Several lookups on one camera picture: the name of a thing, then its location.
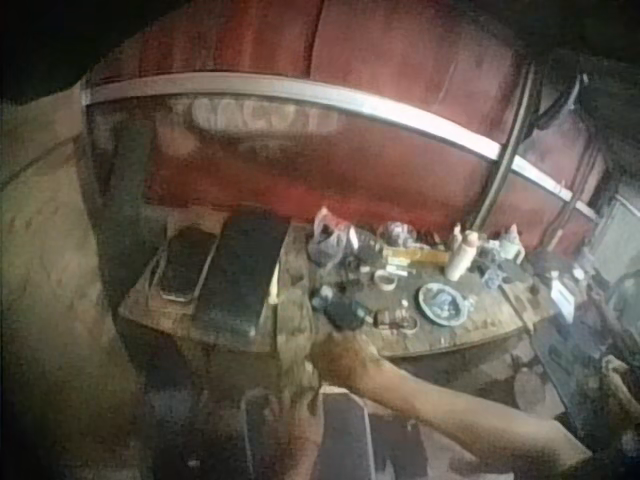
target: person's right hand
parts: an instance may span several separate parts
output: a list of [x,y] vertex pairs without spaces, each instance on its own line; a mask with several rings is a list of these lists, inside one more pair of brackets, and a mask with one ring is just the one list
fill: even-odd
[[361,334],[330,333],[311,349],[320,377],[338,387],[362,393],[372,375],[386,362]]

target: black pad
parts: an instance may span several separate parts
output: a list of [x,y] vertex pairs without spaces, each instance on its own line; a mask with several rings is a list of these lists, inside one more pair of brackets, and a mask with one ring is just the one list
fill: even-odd
[[256,334],[289,222],[264,211],[234,214],[224,224],[194,322],[234,343]]

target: wooden table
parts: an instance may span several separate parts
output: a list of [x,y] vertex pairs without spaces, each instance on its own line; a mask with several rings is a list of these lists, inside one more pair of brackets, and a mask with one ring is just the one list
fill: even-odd
[[[252,352],[276,352],[294,337],[299,350],[306,350],[314,332],[326,330],[326,319],[311,313],[308,308],[308,292],[316,286],[317,276],[307,260],[306,243],[309,227],[293,225],[285,240],[280,256],[278,279],[280,302],[277,306],[265,305],[260,325],[250,347],[240,350]],[[176,307],[172,302],[158,300],[157,292],[150,291],[149,266],[138,284],[131,290],[120,307],[121,315],[177,337],[238,349],[232,338],[204,332],[192,322],[194,305]],[[417,289],[425,283],[439,281],[458,290],[463,296],[473,298],[475,306],[468,319],[457,327],[442,327],[427,320],[415,308]],[[356,298],[372,310],[400,307],[406,299],[409,308],[419,319],[420,326],[412,334],[381,331],[366,324],[362,332],[371,340],[381,355],[386,357],[410,357],[445,352],[479,345],[514,335],[522,330],[532,331],[534,325],[553,316],[557,309],[546,288],[531,293],[532,281],[514,283],[501,290],[485,289],[476,274],[467,273],[455,283],[448,282],[436,268],[424,268],[415,275],[401,278],[391,292],[382,292],[372,284],[365,287]]]

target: wooden tabletop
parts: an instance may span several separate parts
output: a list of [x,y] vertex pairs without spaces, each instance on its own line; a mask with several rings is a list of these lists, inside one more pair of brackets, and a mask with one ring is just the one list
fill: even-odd
[[[317,286],[318,277],[306,254],[308,226],[293,225],[285,240],[280,256],[278,278],[278,306],[265,305],[256,336],[250,346],[240,350],[275,352],[278,345],[294,336],[310,341],[309,331],[322,332],[328,323],[321,314],[312,314],[303,305],[311,288]],[[237,347],[232,338],[200,331],[192,322],[194,305],[176,305],[163,300],[151,285],[153,265],[150,265],[138,284],[131,290],[120,307],[120,314],[148,327],[178,337],[207,344]],[[426,319],[416,309],[416,292],[424,284],[438,281],[447,284],[464,297],[473,300],[474,307],[467,320],[457,327],[443,327]],[[416,269],[409,277],[402,277],[391,292],[380,291],[371,282],[355,297],[371,310],[399,308],[407,300],[409,309],[419,319],[418,330],[407,334],[402,331],[381,331],[365,324],[362,332],[371,340],[379,353],[386,357],[427,355],[471,347],[530,330],[535,324],[556,314],[557,308],[544,287],[531,288],[533,280],[505,285],[490,291],[484,288],[477,274],[466,273],[458,282],[447,281],[440,269]]]

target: glue bottle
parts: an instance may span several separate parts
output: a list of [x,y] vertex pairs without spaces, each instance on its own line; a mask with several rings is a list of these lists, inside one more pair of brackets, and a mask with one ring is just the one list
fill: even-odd
[[467,231],[458,248],[451,254],[447,266],[444,268],[444,276],[452,282],[458,279],[471,266],[471,262],[478,251],[478,234],[476,232]]

